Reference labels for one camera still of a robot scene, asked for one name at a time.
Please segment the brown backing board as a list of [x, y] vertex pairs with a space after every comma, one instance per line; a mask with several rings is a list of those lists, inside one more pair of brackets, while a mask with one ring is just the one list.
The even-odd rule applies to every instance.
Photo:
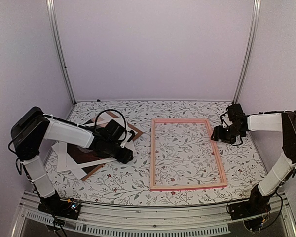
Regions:
[[[116, 118], [120, 118], [120, 117], [121, 117], [121, 115], [118, 115], [117, 112], [107, 111], [107, 112], [104, 112], [103, 114], [100, 115], [99, 123], [103, 122], [106, 118], [116, 119]], [[90, 124], [94, 123], [94, 121], [95, 121], [95, 118], [92, 118], [89, 121], [87, 121], [84, 125], [90, 126]], [[135, 141], [137, 138], [139, 138], [143, 134], [142, 131], [140, 131], [139, 129], [137, 129], [133, 125], [128, 124], [128, 126], [131, 130], [135, 131], [135, 133], [136, 133], [135, 137], [132, 139], [133, 141]], [[82, 178], [82, 181], [87, 180], [92, 174], [94, 174], [96, 171], [98, 171], [104, 165], [105, 165], [105, 163], [99, 164], [96, 166], [90, 166], [87, 168], [83, 168], [82, 170], [86, 172], [86, 175]]]

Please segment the photo print with white border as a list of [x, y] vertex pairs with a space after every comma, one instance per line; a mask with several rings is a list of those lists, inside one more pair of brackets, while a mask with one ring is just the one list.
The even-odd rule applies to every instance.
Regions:
[[65, 142], [52, 146], [56, 153], [57, 172], [70, 171], [78, 180], [85, 181], [104, 164], [116, 161], [114, 158], [100, 158], [93, 150]]

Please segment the pink wooden picture frame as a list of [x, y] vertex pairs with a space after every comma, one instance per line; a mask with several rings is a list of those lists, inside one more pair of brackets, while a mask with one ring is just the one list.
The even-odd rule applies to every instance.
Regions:
[[228, 185], [224, 166], [221, 160], [220, 153], [218, 151], [217, 143], [210, 139], [210, 143], [213, 149], [215, 162], [218, 168], [220, 182], [210, 184], [197, 184], [197, 185], [175, 185], [175, 186], [161, 186], [156, 185], [155, 181], [155, 126], [162, 123], [195, 123], [204, 124], [208, 135], [211, 136], [213, 130], [207, 119], [174, 119], [174, 118], [162, 118], [151, 120], [151, 156], [150, 156], [150, 183], [149, 189], [151, 191], [188, 191], [188, 190], [201, 190], [201, 189], [214, 189], [224, 188]]

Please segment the white mat board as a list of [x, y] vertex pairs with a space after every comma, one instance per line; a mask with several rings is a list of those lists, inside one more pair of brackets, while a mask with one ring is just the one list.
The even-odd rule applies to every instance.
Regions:
[[[125, 145], [126, 148], [135, 152], [134, 141]], [[57, 142], [52, 149], [58, 156], [57, 171], [63, 172], [74, 169], [82, 169], [90, 166], [96, 166], [103, 163], [116, 161], [115, 158], [99, 158], [95, 152], [77, 145]]]

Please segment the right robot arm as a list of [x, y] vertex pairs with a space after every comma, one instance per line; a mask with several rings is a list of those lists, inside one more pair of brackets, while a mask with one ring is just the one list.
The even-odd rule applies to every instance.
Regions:
[[231, 145], [241, 145], [242, 139], [251, 132], [275, 132], [281, 135], [279, 157], [268, 174], [250, 192], [243, 207], [230, 206], [232, 213], [256, 215], [267, 209], [270, 198], [296, 172], [296, 110], [245, 114], [240, 104], [231, 104], [220, 116], [211, 140]]

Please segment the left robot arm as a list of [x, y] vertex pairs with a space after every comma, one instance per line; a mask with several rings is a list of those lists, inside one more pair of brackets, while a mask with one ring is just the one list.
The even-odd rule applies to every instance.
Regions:
[[9, 150], [17, 156], [16, 167], [19, 173], [25, 172], [33, 184], [41, 204], [50, 213], [78, 212], [79, 202], [74, 198], [61, 200], [53, 187], [39, 157], [43, 140], [65, 142], [95, 151], [104, 158], [114, 158], [127, 164], [133, 159], [133, 151], [123, 145], [128, 140], [127, 123], [120, 125], [110, 120], [105, 127], [79, 125], [52, 115], [41, 108], [32, 107], [11, 129]]

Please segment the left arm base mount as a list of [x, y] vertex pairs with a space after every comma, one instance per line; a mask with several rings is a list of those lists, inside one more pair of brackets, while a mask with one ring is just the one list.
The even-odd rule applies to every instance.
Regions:
[[56, 197], [43, 198], [40, 201], [38, 210], [44, 213], [77, 220], [81, 210], [81, 203], [73, 198], [61, 200]]

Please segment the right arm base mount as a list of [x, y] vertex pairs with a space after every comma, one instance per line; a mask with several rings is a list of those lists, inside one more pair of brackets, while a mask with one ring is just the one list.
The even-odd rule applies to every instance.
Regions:
[[232, 220], [238, 220], [267, 213], [271, 210], [271, 207], [269, 204], [266, 204], [262, 207], [252, 208], [249, 201], [241, 201], [236, 203], [228, 203], [226, 210], [231, 216]]

